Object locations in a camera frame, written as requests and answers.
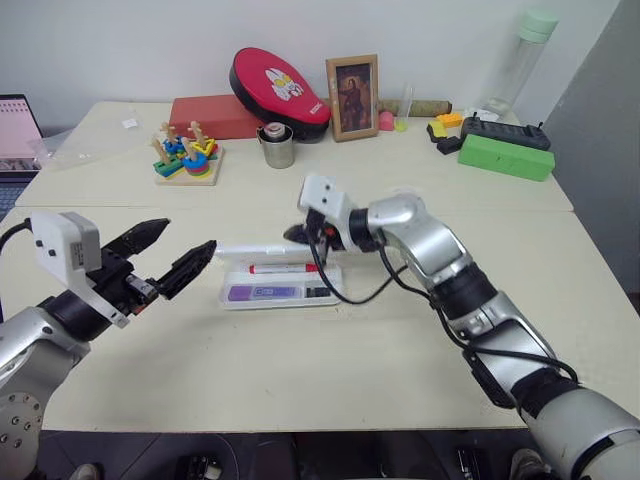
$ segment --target picture frame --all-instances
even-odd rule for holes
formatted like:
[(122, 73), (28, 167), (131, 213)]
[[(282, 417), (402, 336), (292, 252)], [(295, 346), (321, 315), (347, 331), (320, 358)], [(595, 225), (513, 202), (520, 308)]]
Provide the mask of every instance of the picture frame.
[(329, 106), (336, 142), (378, 134), (378, 56), (326, 60)]

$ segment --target laptop screen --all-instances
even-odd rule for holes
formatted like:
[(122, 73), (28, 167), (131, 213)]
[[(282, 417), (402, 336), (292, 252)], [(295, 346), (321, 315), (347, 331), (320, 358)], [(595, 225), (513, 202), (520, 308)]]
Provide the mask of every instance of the laptop screen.
[(0, 175), (7, 171), (34, 171), (30, 141), (42, 138), (24, 95), (0, 95)]

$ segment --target green box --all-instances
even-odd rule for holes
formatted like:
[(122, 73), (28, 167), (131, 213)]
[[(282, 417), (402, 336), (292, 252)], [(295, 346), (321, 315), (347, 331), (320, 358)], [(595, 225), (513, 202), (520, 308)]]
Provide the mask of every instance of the green box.
[(458, 163), (538, 182), (547, 178), (556, 166), (551, 152), (478, 135), (467, 135)]

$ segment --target robotic arm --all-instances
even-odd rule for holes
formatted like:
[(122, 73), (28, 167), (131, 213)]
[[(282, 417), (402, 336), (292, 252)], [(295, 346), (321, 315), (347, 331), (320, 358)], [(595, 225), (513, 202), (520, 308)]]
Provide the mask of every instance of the robotic arm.
[(143, 280), (128, 259), (169, 224), (142, 222), (102, 249), (98, 229), (75, 213), (34, 212), (30, 221), (41, 266), (67, 288), (0, 323), (0, 478), (22, 480), (36, 465), (42, 417), (53, 392), (112, 324), (120, 328), (159, 295), (168, 300), (211, 260), (215, 241), (189, 250), (159, 280)]
[(640, 421), (606, 397), (560, 374), (550, 345), (443, 223), (414, 195), (358, 209), (326, 177), (305, 180), (303, 227), (285, 237), (354, 252), (396, 248), (446, 316), (471, 373), (489, 399), (517, 408), (544, 455), (567, 480), (640, 478)]

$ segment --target stainless steel cup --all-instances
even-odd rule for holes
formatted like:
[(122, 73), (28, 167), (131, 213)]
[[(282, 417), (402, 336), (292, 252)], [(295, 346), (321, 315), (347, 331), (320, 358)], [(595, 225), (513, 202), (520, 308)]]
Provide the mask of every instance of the stainless steel cup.
[(293, 130), (279, 122), (271, 122), (258, 129), (258, 142), (262, 145), (267, 165), (287, 168), (293, 165)]

